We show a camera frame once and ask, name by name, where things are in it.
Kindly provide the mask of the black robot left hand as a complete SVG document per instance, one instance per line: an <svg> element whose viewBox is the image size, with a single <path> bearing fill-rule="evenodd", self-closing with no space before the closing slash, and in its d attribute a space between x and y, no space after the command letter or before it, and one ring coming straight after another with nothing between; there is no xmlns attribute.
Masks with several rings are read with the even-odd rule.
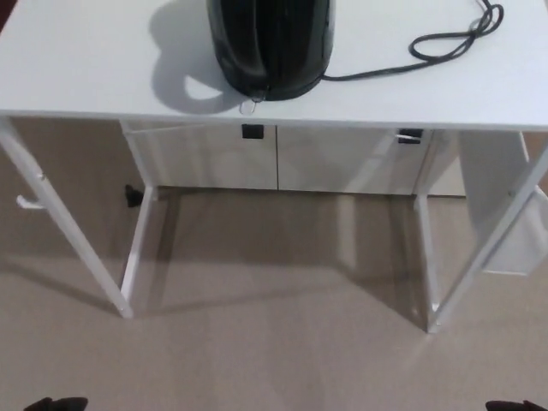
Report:
<svg viewBox="0 0 548 411"><path fill-rule="evenodd" d="M24 411L85 411L89 400L85 397L42 398L26 407Z"/></svg>

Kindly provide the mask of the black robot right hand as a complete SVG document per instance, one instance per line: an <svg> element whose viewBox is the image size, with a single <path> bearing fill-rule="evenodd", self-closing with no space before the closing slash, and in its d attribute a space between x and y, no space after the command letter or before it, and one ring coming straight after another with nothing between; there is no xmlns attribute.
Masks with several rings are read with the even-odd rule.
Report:
<svg viewBox="0 0 548 411"><path fill-rule="evenodd" d="M487 411L547 411L540 405L524 400L522 402L492 400L485 403Z"/></svg>

